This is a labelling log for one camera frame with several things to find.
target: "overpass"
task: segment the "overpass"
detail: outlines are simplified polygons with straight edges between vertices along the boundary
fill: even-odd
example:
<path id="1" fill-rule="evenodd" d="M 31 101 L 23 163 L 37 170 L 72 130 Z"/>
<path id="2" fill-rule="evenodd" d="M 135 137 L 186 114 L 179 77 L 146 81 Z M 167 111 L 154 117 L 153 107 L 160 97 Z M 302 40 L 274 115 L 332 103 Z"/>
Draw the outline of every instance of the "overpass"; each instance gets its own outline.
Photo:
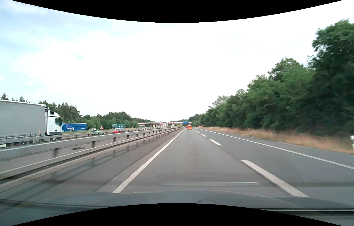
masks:
<path id="1" fill-rule="evenodd" d="M 159 123 L 160 122 L 142 122 L 142 123 L 138 123 L 139 126 L 145 126 L 145 127 L 156 127 L 156 126 L 159 126 Z M 179 125 L 182 125 L 183 122 L 182 121 L 169 121 L 169 122 L 162 122 L 162 126 L 165 127 L 165 126 L 179 126 Z"/>

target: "tree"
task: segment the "tree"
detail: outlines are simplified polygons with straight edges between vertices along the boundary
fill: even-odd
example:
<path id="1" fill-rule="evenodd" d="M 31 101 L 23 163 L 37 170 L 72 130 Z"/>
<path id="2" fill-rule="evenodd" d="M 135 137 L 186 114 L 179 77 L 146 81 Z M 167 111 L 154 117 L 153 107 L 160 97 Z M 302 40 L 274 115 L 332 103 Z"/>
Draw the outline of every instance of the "tree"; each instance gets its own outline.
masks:
<path id="1" fill-rule="evenodd" d="M 227 99 L 228 99 L 227 96 L 218 96 L 218 97 L 216 97 L 216 100 L 214 102 L 212 102 L 212 106 L 217 107 L 217 106 L 221 105 L 222 103 L 226 102 Z"/>
<path id="2" fill-rule="evenodd" d="M 245 91 L 218 96 L 193 124 L 354 134 L 354 23 L 318 29 L 307 65 L 283 58 Z"/>

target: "dry grass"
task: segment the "dry grass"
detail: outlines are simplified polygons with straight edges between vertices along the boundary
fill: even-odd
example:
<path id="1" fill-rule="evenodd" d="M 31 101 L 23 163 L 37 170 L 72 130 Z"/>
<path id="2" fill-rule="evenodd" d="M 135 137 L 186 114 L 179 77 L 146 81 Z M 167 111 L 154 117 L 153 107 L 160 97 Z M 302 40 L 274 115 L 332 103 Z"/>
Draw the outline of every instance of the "dry grass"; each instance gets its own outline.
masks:
<path id="1" fill-rule="evenodd" d="M 205 127 L 204 129 L 240 134 L 310 148 L 320 148 L 324 150 L 354 154 L 349 137 L 347 139 L 341 137 L 319 137 L 308 134 L 296 134 L 293 132 L 276 133 L 275 131 L 270 130 L 253 130 L 225 127 Z"/>

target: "truck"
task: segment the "truck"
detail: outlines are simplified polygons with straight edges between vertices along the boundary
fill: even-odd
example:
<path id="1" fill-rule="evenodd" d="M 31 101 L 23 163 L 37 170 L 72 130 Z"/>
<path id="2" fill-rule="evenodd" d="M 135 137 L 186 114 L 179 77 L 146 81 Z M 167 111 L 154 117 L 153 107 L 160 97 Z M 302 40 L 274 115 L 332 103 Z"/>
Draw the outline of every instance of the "truck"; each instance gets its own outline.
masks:
<path id="1" fill-rule="evenodd" d="M 62 132 L 71 132 L 71 131 L 86 131 L 86 123 L 63 123 L 61 125 Z"/>
<path id="2" fill-rule="evenodd" d="M 125 124 L 113 124 L 111 125 L 112 129 L 119 128 L 119 129 L 125 129 Z"/>
<path id="3" fill-rule="evenodd" d="M 49 136 L 62 135 L 61 124 L 61 117 L 44 104 L 0 100 L 0 141 L 8 141 L 0 144 L 0 148 L 60 140 Z M 36 137 L 36 140 L 16 141 L 28 137 Z"/>

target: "white truck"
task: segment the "white truck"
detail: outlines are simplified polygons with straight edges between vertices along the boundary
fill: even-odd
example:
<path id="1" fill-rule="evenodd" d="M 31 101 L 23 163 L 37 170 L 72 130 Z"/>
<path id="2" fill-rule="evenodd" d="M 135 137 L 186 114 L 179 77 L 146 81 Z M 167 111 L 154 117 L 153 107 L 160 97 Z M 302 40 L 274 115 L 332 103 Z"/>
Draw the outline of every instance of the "white truck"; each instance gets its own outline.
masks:
<path id="1" fill-rule="evenodd" d="M 59 140 L 46 136 L 61 135 L 61 124 L 61 117 L 43 104 L 0 100 L 0 148 Z M 29 137 L 36 137 L 36 139 L 16 141 Z"/>

